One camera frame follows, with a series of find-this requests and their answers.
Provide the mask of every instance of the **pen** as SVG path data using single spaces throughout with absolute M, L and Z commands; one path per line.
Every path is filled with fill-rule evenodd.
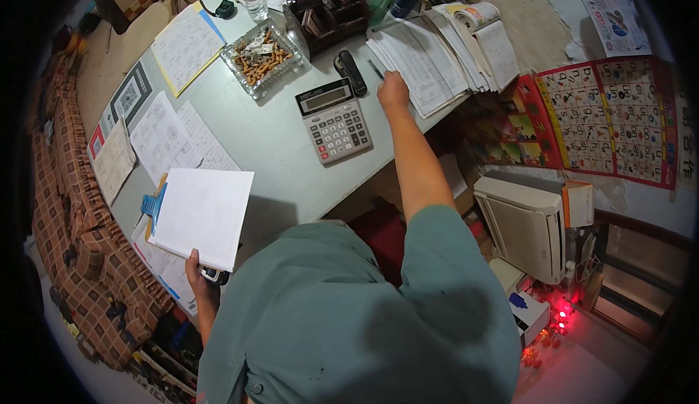
M 381 72 L 379 71 L 379 69 L 376 68 L 376 66 L 374 66 L 374 63 L 371 62 L 371 59 L 368 59 L 367 61 L 369 62 L 369 65 L 371 66 L 371 68 L 374 69 L 374 71 L 376 72 L 376 74 L 379 75 L 379 77 L 380 77 L 381 80 L 383 81 L 383 80 L 384 80 L 384 76 L 381 74 Z

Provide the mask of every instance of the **air conditioner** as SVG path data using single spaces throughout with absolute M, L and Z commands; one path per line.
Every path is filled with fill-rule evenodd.
M 556 193 L 482 177 L 473 186 L 499 258 L 539 281 L 564 276 L 563 199 Z

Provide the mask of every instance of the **person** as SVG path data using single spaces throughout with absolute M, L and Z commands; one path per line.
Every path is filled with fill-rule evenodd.
M 407 109 L 399 72 L 378 98 L 407 222 L 403 284 L 334 223 L 303 224 L 248 259 L 220 291 L 185 265 L 204 353 L 197 403 L 509 403 L 520 338 L 502 286 L 457 213 Z

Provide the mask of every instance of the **calculator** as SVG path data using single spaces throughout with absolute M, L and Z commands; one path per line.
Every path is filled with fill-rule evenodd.
M 371 147 L 371 137 L 348 78 L 296 96 L 320 164 Z

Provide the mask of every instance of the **brown checkered cushion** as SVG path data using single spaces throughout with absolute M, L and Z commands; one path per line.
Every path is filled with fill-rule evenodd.
M 51 146 L 33 130 L 35 205 L 32 229 L 53 285 L 75 312 L 75 325 L 111 368 L 123 368 L 173 301 L 113 220 L 87 158 L 75 73 L 59 62 L 50 89 L 58 97 Z M 66 267 L 64 255 L 75 251 Z M 107 297 L 127 306 L 126 333 L 109 320 Z

